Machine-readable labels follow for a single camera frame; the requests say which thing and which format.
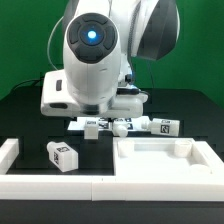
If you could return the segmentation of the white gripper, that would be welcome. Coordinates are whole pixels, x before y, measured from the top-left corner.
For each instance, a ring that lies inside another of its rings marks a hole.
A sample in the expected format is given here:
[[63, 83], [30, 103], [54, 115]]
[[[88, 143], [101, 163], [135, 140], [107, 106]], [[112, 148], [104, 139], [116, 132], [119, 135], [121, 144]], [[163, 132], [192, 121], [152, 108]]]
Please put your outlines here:
[[143, 115], [143, 104], [147, 100], [148, 95], [142, 92], [117, 95], [105, 112], [81, 111], [81, 106], [67, 90], [64, 71], [58, 70], [45, 74], [40, 109], [43, 115], [55, 117], [138, 118]]

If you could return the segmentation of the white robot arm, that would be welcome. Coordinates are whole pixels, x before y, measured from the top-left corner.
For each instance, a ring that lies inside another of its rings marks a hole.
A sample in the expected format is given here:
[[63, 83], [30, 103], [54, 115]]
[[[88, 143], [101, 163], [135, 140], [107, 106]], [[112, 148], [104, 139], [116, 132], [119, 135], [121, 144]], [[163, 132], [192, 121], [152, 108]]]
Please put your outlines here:
[[45, 75], [46, 116], [140, 117], [146, 93], [133, 85], [133, 57], [159, 60], [176, 45], [176, 0], [69, 0], [62, 70]]

